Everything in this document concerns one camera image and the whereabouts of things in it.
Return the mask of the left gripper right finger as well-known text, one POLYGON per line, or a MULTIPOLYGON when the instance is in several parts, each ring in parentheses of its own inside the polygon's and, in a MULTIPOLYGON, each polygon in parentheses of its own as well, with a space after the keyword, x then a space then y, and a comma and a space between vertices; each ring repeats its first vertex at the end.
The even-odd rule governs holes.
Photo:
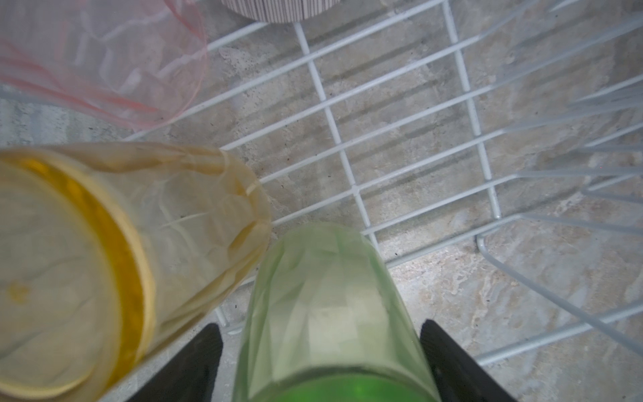
POLYGON ((442 401, 517 401, 437 322, 423 323, 420 344, 442 401))

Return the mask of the pink plastic cup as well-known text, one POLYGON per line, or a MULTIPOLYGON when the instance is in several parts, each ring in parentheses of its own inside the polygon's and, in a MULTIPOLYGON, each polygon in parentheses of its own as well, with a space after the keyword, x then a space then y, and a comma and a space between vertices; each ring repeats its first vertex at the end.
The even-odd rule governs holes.
POLYGON ((4 1, 1 82, 132 130, 178 117, 207 65, 194 1, 4 1))

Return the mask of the striped ceramic bowl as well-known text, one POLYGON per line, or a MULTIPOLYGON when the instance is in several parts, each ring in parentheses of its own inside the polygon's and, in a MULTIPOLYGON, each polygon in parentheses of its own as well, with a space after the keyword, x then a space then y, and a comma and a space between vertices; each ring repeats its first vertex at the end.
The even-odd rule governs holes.
POLYGON ((233 12, 265 23, 295 23, 325 13, 340 0, 222 0, 233 12))

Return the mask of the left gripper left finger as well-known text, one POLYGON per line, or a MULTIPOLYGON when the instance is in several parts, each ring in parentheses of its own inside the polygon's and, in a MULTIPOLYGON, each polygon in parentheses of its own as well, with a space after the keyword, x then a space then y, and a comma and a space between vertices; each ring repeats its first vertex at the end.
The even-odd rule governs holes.
POLYGON ((128 401, 211 401, 223 349, 219 326, 207 324, 128 401))

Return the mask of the yellow plastic cup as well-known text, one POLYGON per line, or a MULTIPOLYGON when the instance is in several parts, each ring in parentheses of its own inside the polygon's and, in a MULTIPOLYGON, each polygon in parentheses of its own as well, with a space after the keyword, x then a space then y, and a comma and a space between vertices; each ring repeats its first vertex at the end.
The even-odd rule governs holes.
POLYGON ((212 147, 1 152, 1 398, 95 401, 254 269, 271 206, 212 147))

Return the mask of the green plastic cup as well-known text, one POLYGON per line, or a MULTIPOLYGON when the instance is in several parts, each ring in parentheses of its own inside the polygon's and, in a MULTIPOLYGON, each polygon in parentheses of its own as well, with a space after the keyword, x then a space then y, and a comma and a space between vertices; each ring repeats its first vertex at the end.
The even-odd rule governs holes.
POLYGON ((232 398, 440 398, 402 298, 358 231, 303 224, 269 249, 249 302, 232 398))

